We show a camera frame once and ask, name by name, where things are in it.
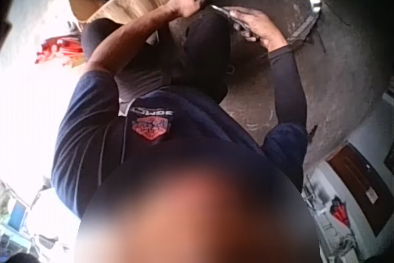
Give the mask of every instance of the hand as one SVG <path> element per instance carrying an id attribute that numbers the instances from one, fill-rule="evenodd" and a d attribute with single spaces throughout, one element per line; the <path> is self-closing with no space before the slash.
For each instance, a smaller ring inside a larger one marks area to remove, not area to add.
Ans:
<path id="1" fill-rule="evenodd" d="M 287 46 L 286 38 L 263 12 L 243 7 L 225 7 L 225 9 L 230 11 L 231 17 L 247 24 L 251 31 L 260 37 L 261 45 L 269 52 Z M 245 37 L 250 41 L 255 41 L 255 38 L 252 40 L 253 37 Z"/>
<path id="2" fill-rule="evenodd" d="M 167 8 L 175 14 L 175 17 L 187 18 L 207 5 L 208 0 L 169 0 Z"/>

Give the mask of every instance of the workshop floor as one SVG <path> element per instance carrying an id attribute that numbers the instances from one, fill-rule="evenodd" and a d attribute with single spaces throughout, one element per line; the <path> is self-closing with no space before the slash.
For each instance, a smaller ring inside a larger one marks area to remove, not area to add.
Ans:
<path id="1" fill-rule="evenodd" d="M 42 35 L 37 28 L 54 1 L 13 1 L 8 16 L 12 29 L 0 50 L 0 68 L 33 63 Z M 316 28 L 296 52 L 308 100 L 308 130 L 318 125 L 308 150 L 307 169 L 331 153 L 365 118 L 388 84 L 392 63 L 387 55 L 388 41 L 372 23 L 374 16 L 361 7 L 371 0 L 323 1 L 328 6 L 323 6 Z M 286 36 L 310 13 L 309 0 L 214 2 L 264 10 Z M 174 32 L 180 35 L 184 25 L 177 24 L 180 26 Z M 229 77 L 229 95 L 222 103 L 259 143 L 276 124 L 273 85 L 267 61 L 259 58 L 262 54 L 256 44 L 234 36 L 232 64 L 236 70 Z"/>

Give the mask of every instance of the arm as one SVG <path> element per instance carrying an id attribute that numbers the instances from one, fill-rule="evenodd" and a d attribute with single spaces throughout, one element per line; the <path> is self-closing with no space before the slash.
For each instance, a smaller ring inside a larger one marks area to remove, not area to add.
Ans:
<path id="1" fill-rule="evenodd" d="M 169 0 L 169 2 L 113 32 L 93 52 L 86 70 L 122 70 L 156 30 L 179 17 L 199 11 L 207 0 Z"/>
<path id="2" fill-rule="evenodd" d="M 279 123 L 307 123 L 307 101 L 302 88 L 296 60 L 286 38 L 262 12 L 243 7 L 228 7 L 231 16 L 248 24 L 260 43 L 267 48 L 271 72 L 275 82 L 275 108 Z M 254 37 L 245 36 L 255 41 Z"/>

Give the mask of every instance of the brown panel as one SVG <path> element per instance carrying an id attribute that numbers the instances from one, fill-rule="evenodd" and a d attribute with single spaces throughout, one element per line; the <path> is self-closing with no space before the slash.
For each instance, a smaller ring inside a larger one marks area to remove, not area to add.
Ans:
<path id="1" fill-rule="evenodd" d="M 393 214 L 393 196 L 368 161 L 350 144 L 328 163 L 359 204 L 377 236 Z"/>

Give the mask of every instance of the white wall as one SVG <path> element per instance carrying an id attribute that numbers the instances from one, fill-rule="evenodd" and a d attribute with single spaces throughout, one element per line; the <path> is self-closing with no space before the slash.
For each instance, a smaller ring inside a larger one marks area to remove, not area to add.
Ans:
<path id="1" fill-rule="evenodd" d="M 393 119 L 393 106 L 382 99 L 348 141 L 370 162 L 394 195 L 394 176 L 384 165 L 384 159 L 394 140 Z M 323 190 L 330 200 L 337 195 L 346 202 L 352 229 L 364 259 L 379 254 L 394 240 L 394 216 L 391 216 L 382 231 L 375 237 L 358 203 L 325 161 L 313 173 L 311 182 L 317 191 Z"/>

